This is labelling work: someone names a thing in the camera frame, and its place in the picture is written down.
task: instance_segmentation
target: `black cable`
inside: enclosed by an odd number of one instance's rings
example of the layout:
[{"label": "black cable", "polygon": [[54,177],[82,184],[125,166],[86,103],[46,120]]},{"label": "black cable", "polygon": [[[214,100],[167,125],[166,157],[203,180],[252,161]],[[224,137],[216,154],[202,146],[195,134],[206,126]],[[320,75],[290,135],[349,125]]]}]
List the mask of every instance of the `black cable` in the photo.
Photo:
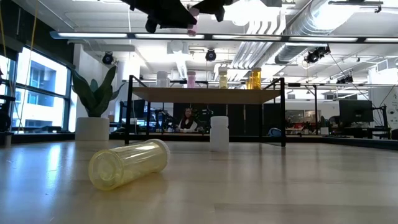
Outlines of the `black cable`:
[{"label": "black cable", "polygon": [[[342,74],[343,74],[345,77],[348,77],[348,76],[344,73],[343,69],[341,69],[341,67],[338,65],[337,61],[336,61],[335,58],[332,56],[332,54],[330,54],[330,57],[331,57],[331,58],[333,59],[333,61],[336,63],[337,67],[340,69],[340,71],[342,72]],[[363,95],[368,101],[370,101],[369,98],[366,97],[366,96],[361,92],[361,90],[359,90],[359,88],[358,88],[354,83],[351,83],[351,84],[353,84],[353,86],[355,87],[355,89],[357,89],[361,95]],[[380,112],[379,112],[379,110],[376,110],[376,111],[377,111],[377,114],[379,115],[379,119],[380,119],[380,122],[381,122],[382,119],[381,119],[381,116],[380,116]]]}]

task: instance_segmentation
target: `robotic arm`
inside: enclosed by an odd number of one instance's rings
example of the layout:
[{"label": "robotic arm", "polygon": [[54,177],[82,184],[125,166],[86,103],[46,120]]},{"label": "robotic arm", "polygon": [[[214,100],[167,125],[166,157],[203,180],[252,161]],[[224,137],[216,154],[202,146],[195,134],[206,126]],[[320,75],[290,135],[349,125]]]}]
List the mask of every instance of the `robotic arm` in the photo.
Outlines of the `robotic arm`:
[{"label": "robotic arm", "polygon": [[[138,9],[148,15],[145,28],[154,33],[157,25],[160,28],[190,29],[196,25],[197,20],[182,5],[180,0],[122,0],[130,5],[134,11]],[[192,6],[200,13],[214,14],[218,22],[224,19],[225,10],[223,6],[233,4],[238,0],[203,0]]]}]

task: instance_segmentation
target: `pink bottle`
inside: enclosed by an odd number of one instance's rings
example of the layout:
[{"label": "pink bottle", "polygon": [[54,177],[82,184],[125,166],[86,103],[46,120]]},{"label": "pink bottle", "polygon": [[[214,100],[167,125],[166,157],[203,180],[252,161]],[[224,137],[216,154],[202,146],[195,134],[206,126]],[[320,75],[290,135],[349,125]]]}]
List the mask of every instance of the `pink bottle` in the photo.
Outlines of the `pink bottle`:
[{"label": "pink bottle", "polygon": [[187,72],[188,79],[187,79],[187,84],[188,88],[194,88],[195,87],[195,81],[196,81],[196,72]]},{"label": "pink bottle", "polygon": [[[194,7],[191,7],[191,8],[189,9],[189,13],[190,13],[196,20],[198,20],[199,9],[194,8]],[[189,35],[189,36],[192,36],[192,37],[196,36],[197,30],[198,30],[198,25],[197,25],[197,24],[196,24],[196,25],[193,25],[193,27],[192,27],[191,29],[188,29],[188,35]]]}]

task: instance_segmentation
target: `woman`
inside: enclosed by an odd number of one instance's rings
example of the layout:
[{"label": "woman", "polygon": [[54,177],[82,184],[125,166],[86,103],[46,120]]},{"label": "woman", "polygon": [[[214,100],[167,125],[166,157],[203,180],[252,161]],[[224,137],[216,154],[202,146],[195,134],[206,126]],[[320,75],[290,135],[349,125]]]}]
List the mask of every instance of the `woman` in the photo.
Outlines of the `woman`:
[{"label": "woman", "polygon": [[196,122],[194,122],[194,120],[193,120],[192,109],[186,108],[184,117],[182,118],[182,120],[177,128],[177,131],[180,131],[183,133],[192,133],[195,131],[195,129],[197,127],[198,127],[198,124]]}]

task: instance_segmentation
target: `white planter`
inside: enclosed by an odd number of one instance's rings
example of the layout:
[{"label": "white planter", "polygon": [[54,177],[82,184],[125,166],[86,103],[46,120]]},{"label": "white planter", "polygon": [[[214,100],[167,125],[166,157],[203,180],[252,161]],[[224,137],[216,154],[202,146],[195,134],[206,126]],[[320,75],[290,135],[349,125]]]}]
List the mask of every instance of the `white planter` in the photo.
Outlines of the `white planter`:
[{"label": "white planter", "polygon": [[76,141],[109,140],[108,118],[78,118],[76,120]]}]

